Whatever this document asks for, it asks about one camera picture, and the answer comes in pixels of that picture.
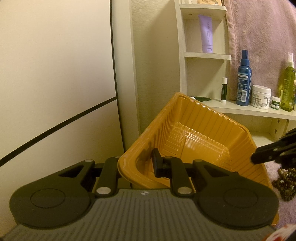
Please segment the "lavender tube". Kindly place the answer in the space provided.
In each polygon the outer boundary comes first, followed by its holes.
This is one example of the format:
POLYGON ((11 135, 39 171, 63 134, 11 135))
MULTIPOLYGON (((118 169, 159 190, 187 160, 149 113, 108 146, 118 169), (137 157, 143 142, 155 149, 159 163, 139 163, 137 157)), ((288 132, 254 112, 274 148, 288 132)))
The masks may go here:
POLYGON ((203 53, 213 53, 212 18, 198 15, 201 29, 201 41, 203 53))

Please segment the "small green lip salve jar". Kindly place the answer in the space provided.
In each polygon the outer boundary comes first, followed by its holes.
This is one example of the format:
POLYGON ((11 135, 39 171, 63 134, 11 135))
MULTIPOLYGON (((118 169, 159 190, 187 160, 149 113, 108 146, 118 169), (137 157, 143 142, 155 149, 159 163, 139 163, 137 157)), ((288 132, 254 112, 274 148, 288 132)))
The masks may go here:
POLYGON ((280 102, 281 102, 281 99, 279 97, 273 96, 271 98, 271 106, 270 107, 272 109, 278 110, 278 109, 280 109, 280 102))

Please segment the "dark green small tube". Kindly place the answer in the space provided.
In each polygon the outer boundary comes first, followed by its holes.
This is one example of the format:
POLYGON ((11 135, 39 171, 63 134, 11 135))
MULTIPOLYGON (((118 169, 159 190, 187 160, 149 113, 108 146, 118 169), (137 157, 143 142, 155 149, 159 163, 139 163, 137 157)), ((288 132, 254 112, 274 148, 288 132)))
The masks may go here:
POLYGON ((192 99, 197 100, 199 102, 210 101, 211 98, 203 97, 203 96, 191 96, 192 99))

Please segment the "lilac hanging towel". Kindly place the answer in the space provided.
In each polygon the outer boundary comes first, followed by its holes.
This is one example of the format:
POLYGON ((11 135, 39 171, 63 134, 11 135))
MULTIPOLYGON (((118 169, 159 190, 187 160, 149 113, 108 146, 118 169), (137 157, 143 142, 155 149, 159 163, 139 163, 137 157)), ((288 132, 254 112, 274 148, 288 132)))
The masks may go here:
POLYGON ((236 99, 241 52, 247 50, 252 83, 280 95, 288 53, 295 53, 294 1, 224 1, 230 63, 228 98, 236 99))

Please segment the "white cream jar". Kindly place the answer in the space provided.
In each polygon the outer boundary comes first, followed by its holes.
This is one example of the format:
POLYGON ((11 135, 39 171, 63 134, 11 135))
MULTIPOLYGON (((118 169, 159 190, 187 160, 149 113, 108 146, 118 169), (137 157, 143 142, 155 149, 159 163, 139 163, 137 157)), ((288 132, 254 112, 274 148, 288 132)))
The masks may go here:
POLYGON ((255 108, 268 109, 271 89, 261 85, 253 85, 251 91, 251 105, 255 108))

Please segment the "blue spray bottle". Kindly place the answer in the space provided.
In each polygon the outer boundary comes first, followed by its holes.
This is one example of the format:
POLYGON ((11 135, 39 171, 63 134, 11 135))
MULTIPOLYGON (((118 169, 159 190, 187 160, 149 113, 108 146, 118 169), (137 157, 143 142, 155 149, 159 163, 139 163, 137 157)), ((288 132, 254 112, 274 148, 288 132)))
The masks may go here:
POLYGON ((236 103, 240 106, 248 106, 251 87, 252 70, 247 50, 242 50, 240 66, 237 71, 237 95, 236 103))

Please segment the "cardboard box on shelf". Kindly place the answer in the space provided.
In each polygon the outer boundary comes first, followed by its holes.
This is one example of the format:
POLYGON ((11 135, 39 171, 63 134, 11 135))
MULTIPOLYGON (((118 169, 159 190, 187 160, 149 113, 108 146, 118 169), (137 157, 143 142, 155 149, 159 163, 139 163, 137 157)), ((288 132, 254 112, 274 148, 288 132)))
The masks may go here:
POLYGON ((222 0, 198 0, 198 4, 210 4, 216 6, 222 6, 222 0))

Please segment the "lilac towel on table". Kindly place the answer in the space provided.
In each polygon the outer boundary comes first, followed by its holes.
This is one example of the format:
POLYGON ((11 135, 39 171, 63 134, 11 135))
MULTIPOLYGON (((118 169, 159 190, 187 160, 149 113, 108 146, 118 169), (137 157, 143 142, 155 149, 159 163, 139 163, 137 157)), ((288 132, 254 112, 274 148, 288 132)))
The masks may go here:
POLYGON ((280 202, 276 228, 295 224, 295 168, 284 169, 275 161, 265 163, 265 167, 280 202))

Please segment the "green white lip balm stick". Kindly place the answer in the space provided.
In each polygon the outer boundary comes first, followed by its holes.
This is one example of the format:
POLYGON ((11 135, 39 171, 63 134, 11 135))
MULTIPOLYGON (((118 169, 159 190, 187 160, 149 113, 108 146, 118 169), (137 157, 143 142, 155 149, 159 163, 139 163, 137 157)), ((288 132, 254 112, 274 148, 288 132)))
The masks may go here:
POLYGON ((228 78, 222 78, 222 85, 221 85, 221 102, 225 103, 227 99, 227 87, 228 87, 228 78))

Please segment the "cream wooden shelf unit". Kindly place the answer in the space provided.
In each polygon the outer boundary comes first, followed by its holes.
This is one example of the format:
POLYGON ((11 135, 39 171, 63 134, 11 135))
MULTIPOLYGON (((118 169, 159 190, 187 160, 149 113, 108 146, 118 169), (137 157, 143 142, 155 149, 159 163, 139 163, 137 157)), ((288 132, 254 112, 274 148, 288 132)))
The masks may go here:
POLYGON ((221 100, 224 77, 236 76, 231 64, 239 62, 229 50, 229 21, 232 19, 228 1, 221 5, 203 4, 202 1, 174 1, 177 20, 180 92, 188 96, 208 97, 205 104, 223 113, 250 131, 257 146, 278 140, 295 128, 295 111, 259 109, 240 106, 234 101, 221 100), (202 51, 199 15, 212 19, 212 53, 202 51))

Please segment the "orange plastic tray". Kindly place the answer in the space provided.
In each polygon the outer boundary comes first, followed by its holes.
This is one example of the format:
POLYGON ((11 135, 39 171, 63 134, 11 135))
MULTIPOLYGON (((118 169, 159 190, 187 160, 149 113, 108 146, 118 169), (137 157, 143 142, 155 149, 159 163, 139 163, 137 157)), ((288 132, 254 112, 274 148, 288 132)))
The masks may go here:
POLYGON ((136 187, 170 185, 169 165, 189 167, 198 209, 211 221, 241 230, 274 224, 278 198, 266 168, 253 164, 249 131, 224 114, 177 93, 118 161, 136 187))

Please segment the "green olive spray bottle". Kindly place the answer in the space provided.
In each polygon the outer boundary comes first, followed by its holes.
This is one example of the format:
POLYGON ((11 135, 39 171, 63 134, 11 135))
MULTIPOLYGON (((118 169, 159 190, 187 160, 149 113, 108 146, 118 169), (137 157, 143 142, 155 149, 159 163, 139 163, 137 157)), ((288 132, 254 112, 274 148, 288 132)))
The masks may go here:
POLYGON ((288 52, 280 99, 280 107, 291 112, 295 104, 295 63, 291 52, 288 52))

